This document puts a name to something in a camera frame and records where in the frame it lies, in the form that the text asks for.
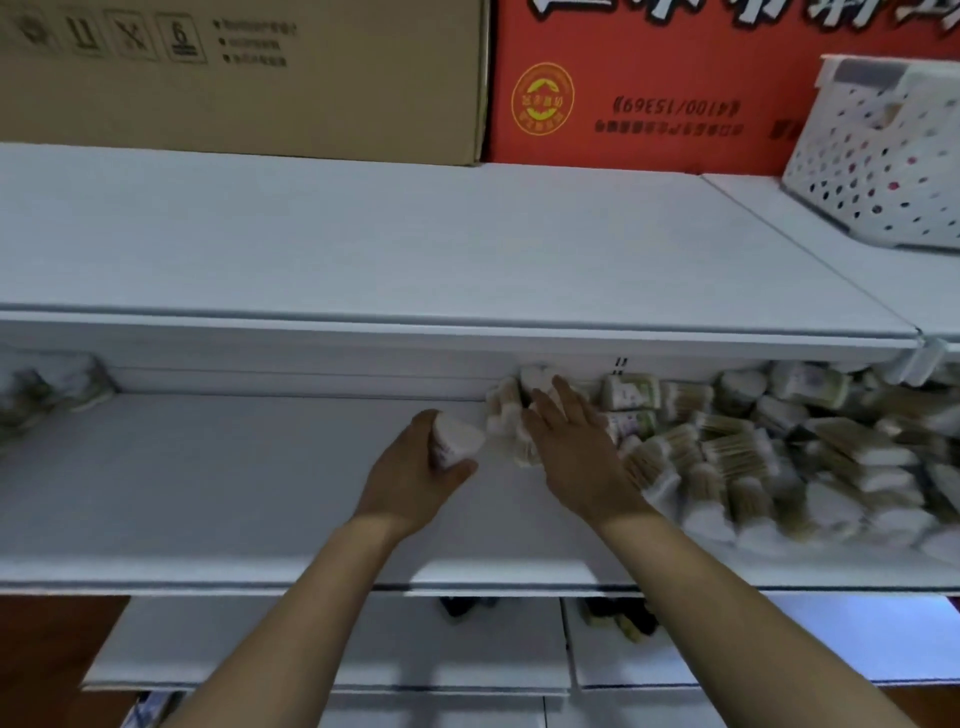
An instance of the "left hand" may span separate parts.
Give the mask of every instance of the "left hand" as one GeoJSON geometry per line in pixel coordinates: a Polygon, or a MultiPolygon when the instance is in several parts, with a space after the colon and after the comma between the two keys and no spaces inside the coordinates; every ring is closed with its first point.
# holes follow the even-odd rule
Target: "left hand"
{"type": "Polygon", "coordinates": [[[397,542],[433,521],[446,500],[471,475],[473,460],[445,471],[430,468],[430,432],[440,414],[420,412],[373,464],[367,485],[353,514],[383,523],[397,542]]]}

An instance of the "brown cardboard box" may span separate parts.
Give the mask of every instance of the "brown cardboard box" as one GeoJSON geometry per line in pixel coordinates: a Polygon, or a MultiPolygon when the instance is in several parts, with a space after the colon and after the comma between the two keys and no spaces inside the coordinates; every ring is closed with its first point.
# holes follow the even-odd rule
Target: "brown cardboard box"
{"type": "Polygon", "coordinates": [[[0,140],[473,164],[487,0],[0,0],[0,140]]]}

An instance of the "cardboard box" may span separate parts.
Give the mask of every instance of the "cardboard box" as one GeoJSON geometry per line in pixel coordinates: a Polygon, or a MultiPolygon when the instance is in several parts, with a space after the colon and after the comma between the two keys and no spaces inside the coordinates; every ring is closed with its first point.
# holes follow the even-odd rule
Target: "cardboard box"
{"type": "Polygon", "coordinates": [[[472,164],[487,0],[0,0],[0,140],[472,164]]]}
{"type": "Polygon", "coordinates": [[[825,53],[960,59],[960,0],[504,0],[494,161],[779,175],[825,53]]]}

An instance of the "lower shelf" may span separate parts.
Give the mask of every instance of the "lower shelf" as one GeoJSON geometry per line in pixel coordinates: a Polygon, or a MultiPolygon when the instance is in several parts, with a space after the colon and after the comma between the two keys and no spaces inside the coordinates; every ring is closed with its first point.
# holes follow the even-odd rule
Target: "lower shelf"
{"type": "MultiPolygon", "coordinates": [[[[942,596],[774,595],[771,600],[877,685],[960,683],[960,613],[942,596]]],[[[658,629],[644,643],[590,627],[564,601],[577,684],[584,690],[698,688],[658,629]]]]}
{"type": "MultiPolygon", "coordinates": [[[[84,679],[88,690],[192,690],[276,603],[272,598],[140,597],[84,679]]],[[[453,623],[437,599],[372,595],[350,636],[336,692],[566,694],[557,599],[501,599],[453,623]]]]}
{"type": "MultiPolygon", "coordinates": [[[[0,462],[0,591],[281,594],[349,517],[375,458],[428,406],[484,417],[475,402],[122,395],[53,418],[0,462]]],[[[518,468],[500,445],[375,588],[635,593],[542,471],[518,468]]],[[[768,592],[960,594],[960,569],[913,550],[708,548],[768,592]]]]}

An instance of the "hand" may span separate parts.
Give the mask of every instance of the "hand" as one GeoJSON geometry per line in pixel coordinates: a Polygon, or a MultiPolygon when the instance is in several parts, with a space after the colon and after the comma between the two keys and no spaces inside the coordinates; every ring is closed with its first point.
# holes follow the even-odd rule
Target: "hand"
{"type": "Polygon", "coordinates": [[[367,485],[353,514],[382,522],[399,543],[433,521],[440,507],[476,473],[473,460],[445,471],[430,468],[430,432],[440,414],[427,409],[414,417],[373,463],[367,485]]]}
{"type": "Polygon", "coordinates": [[[605,431],[606,419],[561,376],[553,378],[553,386],[564,412],[534,390],[537,410],[522,413],[543,461],[550,492],[594,529],[615,516],[653,512],[620,463],[605,431]]]}

